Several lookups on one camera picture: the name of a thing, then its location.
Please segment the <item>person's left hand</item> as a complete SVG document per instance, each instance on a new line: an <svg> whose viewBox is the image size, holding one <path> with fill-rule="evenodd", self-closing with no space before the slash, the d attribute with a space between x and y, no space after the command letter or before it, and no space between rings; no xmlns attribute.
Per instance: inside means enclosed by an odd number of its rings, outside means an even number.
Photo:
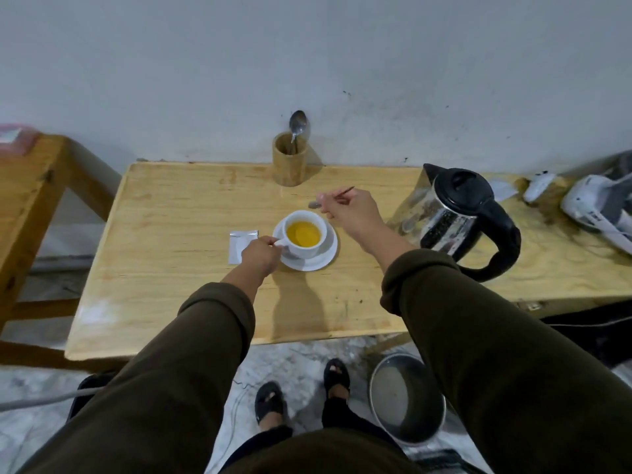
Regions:
<svg viewBox="0 0 632 474"><path fill-rule="evenodd" d="M282 252L271 249L257 249L257 239L242 252L242 265L261 279L271 275L280 263Z"/></svg>

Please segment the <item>metal teaspoon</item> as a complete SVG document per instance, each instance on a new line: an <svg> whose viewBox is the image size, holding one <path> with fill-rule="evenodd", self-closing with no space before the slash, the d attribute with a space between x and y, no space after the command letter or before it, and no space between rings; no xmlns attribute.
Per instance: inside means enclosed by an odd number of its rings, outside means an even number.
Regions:
<svg viewBox="0 0 632 474"><path fill-rule="evenodd" d="M349 193L350 191L352 191L354 188L355 188L354 186L346 188L345 190L343 190L340 193L338 193L334 198L335 199L343 199L344 200L346 194ZM308 204L308 208L309 209L320 209L321 207L322 207L322 204L319 201L317 201L317 200L311 201Z"/></svg>

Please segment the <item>white tea cup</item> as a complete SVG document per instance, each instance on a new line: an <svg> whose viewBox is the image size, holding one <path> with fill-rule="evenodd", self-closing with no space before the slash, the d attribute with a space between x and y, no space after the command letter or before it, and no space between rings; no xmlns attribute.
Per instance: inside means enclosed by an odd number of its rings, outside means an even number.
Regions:
<svg viewBox="0 0 632 474"><path fill-rule="evenodd" d="M300 248L300 247L297 247L296 245L293 245L286 237L287 236L286 226L296 221L308 221L317 225L322 234L322 239L321 239L320 244L313 248ZM304 260L312 258L317 253L320 245L324 241L324 237L327 234L327 228L324 223L324 220L321 219L319 215L307 210L297 210L290 213L286 218L284 218L280 226L281 226L281 235L279 237L278 245L282 245L283 248L287 249L290 254Z"/></svg>

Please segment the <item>person's left forearm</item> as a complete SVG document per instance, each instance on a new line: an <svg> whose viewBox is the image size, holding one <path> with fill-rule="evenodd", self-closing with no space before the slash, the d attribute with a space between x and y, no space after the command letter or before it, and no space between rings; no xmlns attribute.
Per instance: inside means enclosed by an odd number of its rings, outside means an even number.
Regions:
<svg viewBox="0 0 632 474"><path fill-rule="evenodd" d="M204 474L265 277L243 262L202 286L16 474Z"/></svg>

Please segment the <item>yellow tea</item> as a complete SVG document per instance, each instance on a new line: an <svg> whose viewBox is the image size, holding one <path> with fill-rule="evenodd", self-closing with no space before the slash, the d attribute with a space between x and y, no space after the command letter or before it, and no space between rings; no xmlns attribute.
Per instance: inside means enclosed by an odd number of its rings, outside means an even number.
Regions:
<svg viewBox="0 0 632 474"><path fill-rule="evenodd" d="M320 244L322 234L317 225L308 221L296 221L286 226L287 239L297 247L313 248Z"/></svg>

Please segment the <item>white sachet packet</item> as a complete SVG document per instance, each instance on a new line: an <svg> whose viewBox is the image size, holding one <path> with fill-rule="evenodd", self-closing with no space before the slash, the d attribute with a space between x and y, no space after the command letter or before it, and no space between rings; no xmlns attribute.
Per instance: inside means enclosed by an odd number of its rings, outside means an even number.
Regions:
<svg viewBox="0 0 632 474"><path fill-rule="evenodd" d="M249 244L258 238L258 230L233 230L229 235L229 265L239 265L242 262L242 252Z"/></svg>

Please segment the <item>bamboo utensil holder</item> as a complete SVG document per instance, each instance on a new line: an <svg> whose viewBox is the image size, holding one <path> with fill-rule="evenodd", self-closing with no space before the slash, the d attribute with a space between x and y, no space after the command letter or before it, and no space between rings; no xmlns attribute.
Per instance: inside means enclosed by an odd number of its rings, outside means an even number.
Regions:
<svg viewBox="0 0 632 474"><path fill-rule="evenodd" d="M280 186L296 187L307 180L307 161L310 147L298 137L296 145L291 142L291 133L277 135L272 144L273 179Z"/></svg>

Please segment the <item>white saucer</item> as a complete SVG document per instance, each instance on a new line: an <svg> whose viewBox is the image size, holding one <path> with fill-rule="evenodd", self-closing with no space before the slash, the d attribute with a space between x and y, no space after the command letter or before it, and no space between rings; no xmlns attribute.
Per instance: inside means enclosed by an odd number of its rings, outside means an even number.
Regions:
<svg viewBox="0 0 632 474"><path fill-rule="evenodd" d="M339 240L333 226L326 219L323 220L327 228L327 234L317 253L312 258L304 260L290 254L288 250L284 250L280 257L282 264L292 270L312 272L323 269L333 262L337 255Z"/></svg>

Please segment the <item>person's black sandal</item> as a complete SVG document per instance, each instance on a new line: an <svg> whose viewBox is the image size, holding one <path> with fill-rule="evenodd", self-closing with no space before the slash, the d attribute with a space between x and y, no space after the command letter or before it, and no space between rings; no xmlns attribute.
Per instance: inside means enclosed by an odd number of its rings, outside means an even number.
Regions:
<svg viewBox="0 0 632 474"><path fill-rule="evenodd" d="M286 420L286 403L276 381L265 382L255 396L255 416L261 431L279 427Z"/></svg>
<svg viewBox="0 0 632 474"><path fill-rule="evenodd" d="M350 393L350 374L344 362L339 358L328 360L323 374L323 382L328 396L337 385L341 386L347 395Z"/></svg>

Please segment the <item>white paper scrap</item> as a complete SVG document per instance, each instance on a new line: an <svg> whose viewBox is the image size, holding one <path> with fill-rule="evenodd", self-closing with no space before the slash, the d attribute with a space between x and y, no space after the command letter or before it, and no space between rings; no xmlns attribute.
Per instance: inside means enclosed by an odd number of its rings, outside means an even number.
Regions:
<svg viewBox="0 0 632 474"><path fill-rule="evenodd" d="M488 181L494 195L494 200L497 203L509 199L518 194L518 190L513 183L507 182L503 179L490 179Z"/></svg>

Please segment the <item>person's right leg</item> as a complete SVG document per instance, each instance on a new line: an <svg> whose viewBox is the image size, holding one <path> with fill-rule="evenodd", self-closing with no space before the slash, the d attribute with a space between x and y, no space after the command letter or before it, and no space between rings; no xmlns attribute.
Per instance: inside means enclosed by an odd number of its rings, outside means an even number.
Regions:
<svg viewBox="0 0 632 474"><path fill-rule="evenodd" d="M382 428L360 417L348 406L350 390L341 383L328 389L328 397L322 411L322 426L325 429L354 430L377 438L395 449L400 449L396 442Z"/></svg>

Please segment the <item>person's leg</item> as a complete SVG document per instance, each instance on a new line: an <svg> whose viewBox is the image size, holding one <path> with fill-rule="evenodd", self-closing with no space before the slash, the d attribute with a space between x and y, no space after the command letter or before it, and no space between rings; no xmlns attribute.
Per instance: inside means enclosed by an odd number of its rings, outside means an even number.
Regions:
<svg viewBox="0 0 632 474"><path fill-rule="evenodd" d="M258 423L260 432L244 442L224 463L219 473L238 460L259 451L275 446L293 436L293 429L287 424L286 417L278 412L266 414Z"/></svg>
<svg viewBox="0 0 632 474"><path fill-rule="evenodd" d="M322 426L325 429L354 430L377 438L395 449L400 449L396 442L382 428L360 417L348 406L350 390L341 383L328 389L328 397L322 411Z"/></svg>

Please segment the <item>metal pot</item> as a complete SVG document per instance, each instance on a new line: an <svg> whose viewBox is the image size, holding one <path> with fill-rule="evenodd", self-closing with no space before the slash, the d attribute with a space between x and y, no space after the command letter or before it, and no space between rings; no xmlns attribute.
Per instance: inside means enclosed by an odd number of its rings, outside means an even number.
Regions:
<svg viewBox="0 0 632 474"><path fill-rule="evenodd" d="M445 423L447 402L434 375L408 353L380 360L370 376L368 398L378 425L403 446L430 442Z"/></svg>

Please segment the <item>small white controller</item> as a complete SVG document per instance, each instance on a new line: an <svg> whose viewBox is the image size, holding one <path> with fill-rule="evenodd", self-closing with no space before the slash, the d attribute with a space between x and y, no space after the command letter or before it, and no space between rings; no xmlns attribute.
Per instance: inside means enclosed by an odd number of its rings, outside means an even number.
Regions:
<svg viewBox="0 0 632 474"><path fill-rule="evenodd" d="M533 204L556 178L557 174L550 171L541 171L529 177L527 188L523 193L524 202Z"/></svg>

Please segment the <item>wooden bench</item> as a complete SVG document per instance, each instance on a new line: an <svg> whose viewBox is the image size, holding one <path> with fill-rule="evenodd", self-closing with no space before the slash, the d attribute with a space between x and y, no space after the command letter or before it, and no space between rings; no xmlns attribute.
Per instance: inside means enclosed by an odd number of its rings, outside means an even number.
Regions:
<svg viewBox="0 0 632 474"><path fill-rule="evenodd" d="M71 361L62 350L1 339L8 322L72 317L77 311L78 298L18 302L66 189L107 221L115 198L80 165L69 138L39 135L26 155L0 158L0 365L94 374L125 364L115 358Z"/></svg>

